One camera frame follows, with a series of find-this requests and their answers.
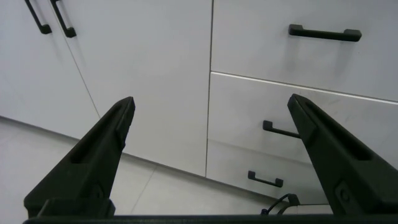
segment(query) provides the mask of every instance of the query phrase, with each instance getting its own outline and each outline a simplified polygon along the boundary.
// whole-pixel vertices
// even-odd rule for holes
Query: black plastic part
[[[157,216],[115,216],[112,218],[88,217],[46,217],[33,218],[24,224],[67,224],[67,223],[97,223],[97,224],[199,224],[199,223],[281,223],[281,224],[320,224],[320,223],[397,223],[397,215],[362,215],[337,217],[333,215],[157,215]]]
[[[40,32],[42,34],[51,34],[51,28],[48,24],[41,24],[39,21],[39,18],[37,17],[37,14],[35,12],[35,10],[32,7],[32,4],[30,3],[30,0],[25,0],[25,3],[27,5],[27,7],[29,8],[30,13],[33,16],[33,19],[36,22],[37,27],[39,28]]]
[[[262,129],[265,130],[265,131],[269,131],[269,132],[277,133],[277,134],[283,134],[283,135],[290,136],[290,137],[293,137],[293,138],[300,138],[299,134],[291,133],[291,132],[288,132],[288,131],[284,131],[284,130],[273,128],[272,127],[272,121],[264,120],[262,122]]]
[[[63,21],[63,18],[61,15],[61,12],[57,6],[57,1],[60,1],[60,0],[51,0],[51,5],[54,9],[55,15],[57,15],[57,18],[60,21],[63,33],[65,34],[66,37],[69,37],[69,38],[76,37],[75,29],[73,27],[67,28],[67,26],[65,25],[65,22]]]
[[[275,183],[269,182],[269,181],[266,181],[266,180],[257,179],[256,178],[256,172],[250,171],[250,170],[248,172],[248,179],[254,180],[254,181],[258,181],[258,182],[261,182],[261,183],[265,183],[265,184],[269,184],[269,185],[272,185],[272,186],[275,186],[275,187],[283,187],[283,185],[284,185],[284,180],[279,179],[279,178],[275,179]]]
[[[398,213],[398,170],[309,99],[287,106],[335,215]]]
[[[29,218],[39,213],[59,215],[62,210],[66,210],[68,216],[73,215],[69,212],[73,211],[75,215],[84,213],[98,218],[99,213],[107,217],[114,211],[109,195],[134,110],[134,100],[127,97],[94,125],[26,196],[24,205]]]
[[[307,30],[304,29],[302,25],[297,24],[289,25],[289,34],[299,37],[313,37],[319,39],[342,40],[349,42],[358,42],[362,37],[362,33],[359,30],[346,29],[342,33],[327,32],[319,30]]]

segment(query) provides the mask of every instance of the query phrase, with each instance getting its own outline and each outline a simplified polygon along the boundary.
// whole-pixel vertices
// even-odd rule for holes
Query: cabinet door handle
[[[291,133],[291,132],[288,132],[288,131],[284,131],[284,130],[273,128],[272,127],[272,121],[264,120],[262,122],[262,129],[265,130],[265,131],[270,131],[270,132],[273,132],[273,133],[283,134],[283,135],[290,136],[290,137],[293,137],[293,138],[300,138],[299,134]]]
[[[58,20],[60,21],[63,32],[65,33],[65,36],[69,37],[69,38],[76,37],[75,29],[73,27],[67,28],[67,26],[65,25],[65,22],[62,19],[61,12],[57,6],[57,1],[59,1],[59,0],[51,0],[51,5],[55,11],[55,14],[57,15]]]
[[[269,184],[269,185],[272,185],[272,186],[275,186],[275,187],[282,187],[284,185],[284,180],[279,179],[279,178],[275,179],[275,183],[269,182],[269,181],[266,181],[266,180],[257,179],[256,178],[256,172],[250,171],[250,170],[248,172],[248,178],[250,180],[254,180],[254,181],[261,182],[261,183]]]
[[[37,25],[37,27],[39,28],[40,32],[41,32],[42,34],[51,34],[52,31],[51,31],[50,26],[49,26],[48,24],[43,24],[43,25],[42,25],[42,24],[40,23],[39,18],[37,17],[36,12],[35,12],[35,10],[33,9],[32,4],[30,3],[30,1],[29,1],[29,0],[25,0],[25,3],[26,3],[26,5],[27,5],[27,7],[29,8],[29,11],[30,11],[30,13],[32,14],[33,19],[35,20],[36,25]]]
[[[297,24],[289,25],[289,34],[296,35],[299,37],[313,37],[319,39],[342,40],[342,41],[351,41],[351,42],[358,42],[362,37],[362,33],[359,30],[346,29],[342,33],[327,32],[319,30],[307,30],[304,29],[302,25],[297,25]]]

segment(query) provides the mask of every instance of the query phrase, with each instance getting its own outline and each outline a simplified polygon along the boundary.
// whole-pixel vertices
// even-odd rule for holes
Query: drawer front
[[[292,94],[312,100],[374,152],[398,168],[398,104],[299,86],[211,73],[208,139],[311,164],[300,139],[262,129],[264,120],[297,133],[287,108]]]
[[[258,179],[269,182],[282,179],[283,186],[250,180],[249,170],[256,172]],[[218,141],[208,141],[207,177],[274,198],[293,193],[301,203],[328,203],[312,165],[242,150]]]
[[[216,0],[211,69],[216,72],[398,100],[398,2]],[[343,32],[359,42],[296,37],[289,24]]]

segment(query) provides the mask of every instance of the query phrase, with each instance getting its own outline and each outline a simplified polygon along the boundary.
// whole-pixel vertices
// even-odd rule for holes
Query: tile grout line
[[[138,196],[136,202],[135,202],[134,205],[132,206],[132,209],[131,209],[131,211],[130,211],[130,215],[132,214],[132,211],[134,211],[134,209],[136,208],[136,205],[138,204],[139,199],[141,198],[142,194],[144,193],[145,189],[147,188],[147,186],[148,186],[148,184],[149,184],[149,181],[151,180],[151,178],[152,178],[152,176],[154,175],[154,173],[155,173],[155,171],[157,170],[157,168],[158,168],[158,165],[156,165],[154,171],[152,171],[152,173],[150,174],[149,179],[148,179],[147,183],[145,184],[144,189],[143,189],[142,192],[139,194],[139,196]]]
[[[210,79],[211,79],[211,50],[213,45],[213,16],[214,16],[214,0],[211,1],[211,20],[210,20],[210,58],[209,58],[209,83],[207,93],[207,129],[206,129],[206,162],[205,162],[205,177],[207,176],[207,152],[208,152],[208,137],[209,137],[209,111],[210,111]]]

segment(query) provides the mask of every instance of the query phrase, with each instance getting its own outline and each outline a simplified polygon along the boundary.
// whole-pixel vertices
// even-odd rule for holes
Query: cabinet door
[[[211,1],[59,1],[102,116],[133,96],[124,152],[205,175]]]
[[[0,3],[0,116],[74,138],[99,119],[47,1]]]

